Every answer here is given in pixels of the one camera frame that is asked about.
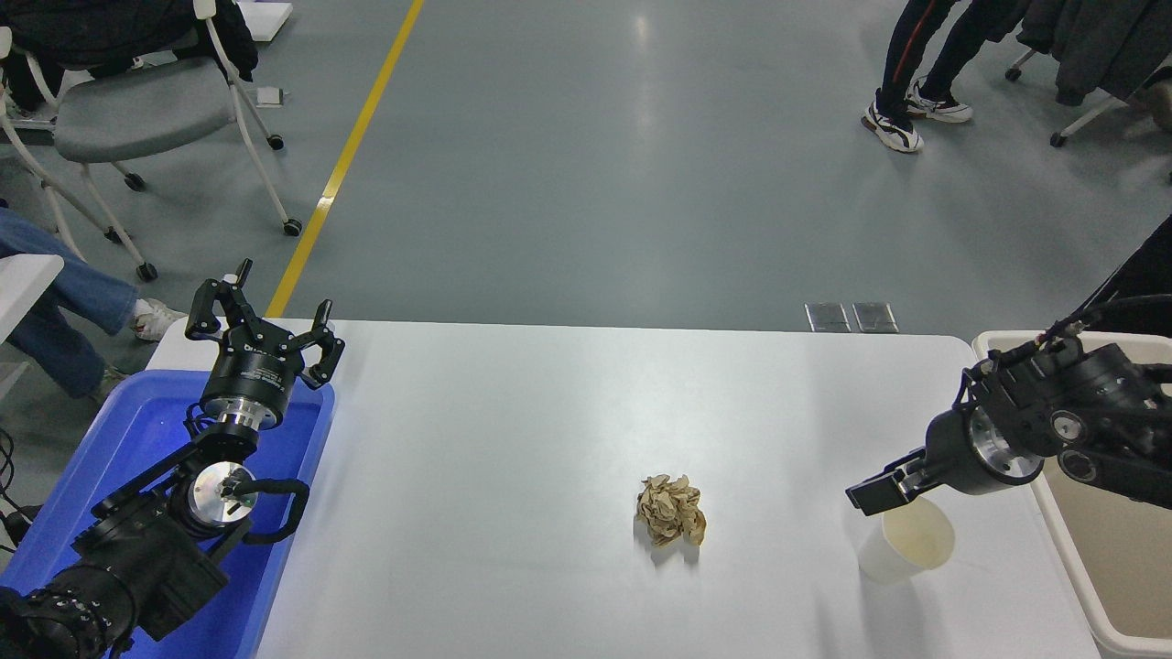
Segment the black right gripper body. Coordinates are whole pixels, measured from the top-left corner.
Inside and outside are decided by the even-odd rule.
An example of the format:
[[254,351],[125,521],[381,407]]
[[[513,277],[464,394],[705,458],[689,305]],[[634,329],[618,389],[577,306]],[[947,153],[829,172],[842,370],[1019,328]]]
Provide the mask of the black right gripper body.
[[946,410],[933,417],[925,442],[926,480],[965,495],[1000,491],[1001,482],[993,478],[988,464],[974,451],[966,433],[963,413]]

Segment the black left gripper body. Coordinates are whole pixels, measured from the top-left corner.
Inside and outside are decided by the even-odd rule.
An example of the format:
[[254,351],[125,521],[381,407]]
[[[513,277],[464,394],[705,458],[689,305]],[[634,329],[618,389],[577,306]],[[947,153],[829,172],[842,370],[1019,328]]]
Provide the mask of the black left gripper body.
[[289,332],[225,332],[202,392],[202,410],[218,414],[230,400],[246,399],[261,405],[270,416],[282,416],[304,367],[300,354],[281,349],[292,341]]

